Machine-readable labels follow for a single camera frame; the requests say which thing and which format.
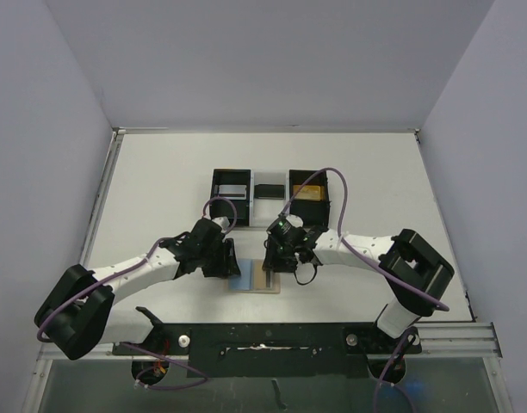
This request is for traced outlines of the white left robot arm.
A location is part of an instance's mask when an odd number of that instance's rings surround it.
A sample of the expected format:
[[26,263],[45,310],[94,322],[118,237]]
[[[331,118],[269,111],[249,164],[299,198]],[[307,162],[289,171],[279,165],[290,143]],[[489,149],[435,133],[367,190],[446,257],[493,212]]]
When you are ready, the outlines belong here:
[[155,318],[141,311],[120,316],[112,312],[122,300],[165,281],[201,270],[210,278],[240,274],[232,225],[226,217],[199,219],[191,231],[162,237],[145,253],[107,267],[69,267],[34,316],[37,337],[54,343],[70,360],[103,343],[132,342],[143,353],[162,346],[163,331]]

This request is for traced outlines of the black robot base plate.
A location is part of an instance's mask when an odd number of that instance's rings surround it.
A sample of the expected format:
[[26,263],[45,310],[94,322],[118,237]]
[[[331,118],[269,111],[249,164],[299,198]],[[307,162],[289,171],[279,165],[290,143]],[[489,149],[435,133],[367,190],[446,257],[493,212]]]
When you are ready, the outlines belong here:
[[364,377],[373,359],[421,354],[416,328],[406,340],[372,323],[158,324],[141,344],[116,344],[115,355],[184,358],[189,375],[217,378]]

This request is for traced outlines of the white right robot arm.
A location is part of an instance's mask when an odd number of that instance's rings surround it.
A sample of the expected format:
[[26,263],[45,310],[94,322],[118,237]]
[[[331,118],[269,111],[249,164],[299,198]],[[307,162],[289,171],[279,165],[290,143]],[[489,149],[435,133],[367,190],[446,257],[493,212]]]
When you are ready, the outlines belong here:
[[402,334],[423,317],[447,311],[441,302],[455,270],[416,231],[385,237],[350,235],[317,225],[304,229],[281,214],[266,230],[263,269],[295,274],[301,264],[314,270],[328,265],[370,268],[383,275],[394,299],[371,330],[374,346],[392,351]]

